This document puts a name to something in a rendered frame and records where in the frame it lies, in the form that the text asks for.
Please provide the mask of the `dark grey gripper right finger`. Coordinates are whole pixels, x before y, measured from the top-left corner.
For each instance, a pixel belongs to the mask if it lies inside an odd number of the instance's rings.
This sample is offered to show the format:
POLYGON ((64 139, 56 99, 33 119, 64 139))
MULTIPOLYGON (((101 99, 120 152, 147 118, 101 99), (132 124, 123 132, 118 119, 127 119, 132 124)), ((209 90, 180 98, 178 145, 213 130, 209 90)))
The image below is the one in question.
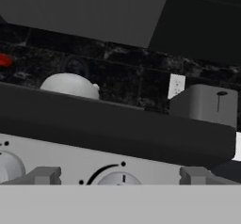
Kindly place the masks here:
POLYGON ((212 174, 204 167, 180 167, 180 176, 179 184, 237 184, 237 182, 212 174))

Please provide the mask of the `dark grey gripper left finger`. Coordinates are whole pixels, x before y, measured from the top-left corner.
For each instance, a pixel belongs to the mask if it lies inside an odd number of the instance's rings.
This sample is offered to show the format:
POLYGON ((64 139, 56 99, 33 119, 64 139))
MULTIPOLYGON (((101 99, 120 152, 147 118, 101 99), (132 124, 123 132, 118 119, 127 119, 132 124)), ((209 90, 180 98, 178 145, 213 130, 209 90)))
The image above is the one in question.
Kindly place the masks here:
POLYGON ((4 182, 4 184, 61 184, 61 167, 36 167, 23 177, 4 182))

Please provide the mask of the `white stove knob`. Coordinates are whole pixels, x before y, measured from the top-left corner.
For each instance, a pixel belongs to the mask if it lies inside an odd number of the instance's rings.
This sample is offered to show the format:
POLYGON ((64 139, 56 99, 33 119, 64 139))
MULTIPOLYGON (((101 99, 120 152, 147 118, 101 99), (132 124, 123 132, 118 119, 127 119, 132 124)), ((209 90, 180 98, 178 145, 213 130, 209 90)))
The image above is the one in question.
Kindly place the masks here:
POLYGON ((25 175, 24 163, 12 152, 0 151, 0 184, 25 175))
POLYGON ((127 172, 111 172, 105 175, 100 181, 99 184, 103 185, 132 185, 140 184, 140 180, 137 179, 134 175, 127 172))

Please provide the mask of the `stove with black hob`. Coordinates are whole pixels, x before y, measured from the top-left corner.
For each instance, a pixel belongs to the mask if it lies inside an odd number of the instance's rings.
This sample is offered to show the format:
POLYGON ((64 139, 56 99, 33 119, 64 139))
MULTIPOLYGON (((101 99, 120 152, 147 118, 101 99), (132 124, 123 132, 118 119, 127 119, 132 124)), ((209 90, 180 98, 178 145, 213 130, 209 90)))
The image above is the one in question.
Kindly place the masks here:
POLYGON ((119 171, 177 184, 180 167, 232 160, 235 142, 230 126, 0 83, 0 151, 26 170, 61 167, 64 184, 98 184, 119 171))

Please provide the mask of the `grey toaster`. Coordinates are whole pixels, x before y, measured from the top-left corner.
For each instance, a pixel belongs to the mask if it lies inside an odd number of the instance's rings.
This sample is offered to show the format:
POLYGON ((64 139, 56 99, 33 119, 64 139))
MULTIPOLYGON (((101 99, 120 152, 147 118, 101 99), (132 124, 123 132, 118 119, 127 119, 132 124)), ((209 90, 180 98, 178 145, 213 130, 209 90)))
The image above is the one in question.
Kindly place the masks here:
POLYGON ((209 121, 237 129, 238 91, 196 84, 169 101, 172 116, 209 121))

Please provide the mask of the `red object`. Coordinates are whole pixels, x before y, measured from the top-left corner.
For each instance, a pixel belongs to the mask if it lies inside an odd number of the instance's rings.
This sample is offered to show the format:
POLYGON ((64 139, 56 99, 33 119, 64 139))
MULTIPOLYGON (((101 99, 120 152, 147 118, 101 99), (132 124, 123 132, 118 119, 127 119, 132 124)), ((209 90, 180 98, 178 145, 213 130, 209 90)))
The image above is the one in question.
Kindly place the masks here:
POLYGON ((4 54, 0 54, 0 66, 1 67, 9 67, 13 63, 13 60, 4 54))

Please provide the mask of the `grey range hood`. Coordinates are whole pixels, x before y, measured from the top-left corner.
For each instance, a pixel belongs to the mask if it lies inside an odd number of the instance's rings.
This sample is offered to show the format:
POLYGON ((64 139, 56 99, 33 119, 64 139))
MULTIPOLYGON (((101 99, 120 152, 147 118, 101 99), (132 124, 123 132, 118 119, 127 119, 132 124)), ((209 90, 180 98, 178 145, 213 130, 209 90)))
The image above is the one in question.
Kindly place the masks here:
POLYGON ((19 24, 147 47, 167 0, 0 0, 0 16, 19 24))

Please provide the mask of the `white wall socket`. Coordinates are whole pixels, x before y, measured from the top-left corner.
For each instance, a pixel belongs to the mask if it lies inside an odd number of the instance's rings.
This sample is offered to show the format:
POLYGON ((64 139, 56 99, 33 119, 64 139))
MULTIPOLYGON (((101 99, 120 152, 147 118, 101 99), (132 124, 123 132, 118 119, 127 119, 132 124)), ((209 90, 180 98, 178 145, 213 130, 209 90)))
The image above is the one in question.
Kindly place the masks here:
POLYGON ((169 93, 168 99, 170 100, 172 97, 181 93, 185 90, 185 77, 183 75, 174 74, 170 75, 169 79, 169 93))

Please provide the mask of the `dark wall cupboard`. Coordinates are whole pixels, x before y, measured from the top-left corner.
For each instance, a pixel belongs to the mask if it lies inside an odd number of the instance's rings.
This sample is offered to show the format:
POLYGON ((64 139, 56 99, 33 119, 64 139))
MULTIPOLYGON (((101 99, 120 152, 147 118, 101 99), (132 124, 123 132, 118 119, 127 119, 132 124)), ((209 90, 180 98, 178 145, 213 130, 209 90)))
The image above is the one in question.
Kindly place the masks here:
POLYGON ((167 0, 149 48, 241 65, 241 0, 167 0))

